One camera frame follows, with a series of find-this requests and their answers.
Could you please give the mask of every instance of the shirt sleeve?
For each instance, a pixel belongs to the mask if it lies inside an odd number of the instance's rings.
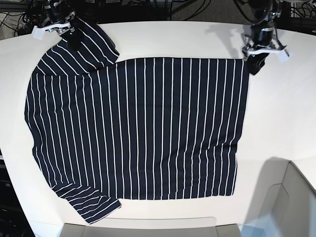
[[[97,222],[121,207],[118,199],[107,197],[99,190],[77,184],[58,184],[53,191],[66,199],[89,224]]]

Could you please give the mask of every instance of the table surface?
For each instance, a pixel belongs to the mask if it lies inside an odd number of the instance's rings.
[[[101,27],[116,44],[118,61],[140,57],[241,58],[241,34],[249,31],[247,26],[207,22]],[[237,151],[235,194],[186,200],[120,200],[122,208],[94,226],[150,229],[253,221],[268,188],[282,182],[288,161],[316,158],[316,38],[286,31],[279,31],[279,36],[293,56],[280,63],[277,56],[270,55],[260,73],[250,77]],[[0,147],[32,228],[36,228],[35,223],[87,225],[67,201],[50,190],[32,156],[34,141],[24,121],[30,75],[42,55],[59,40],[56,34],[47,33],[43,40],[28,35],[0,41]],[[316,182],[315,176],[309,177],[311,183]]]

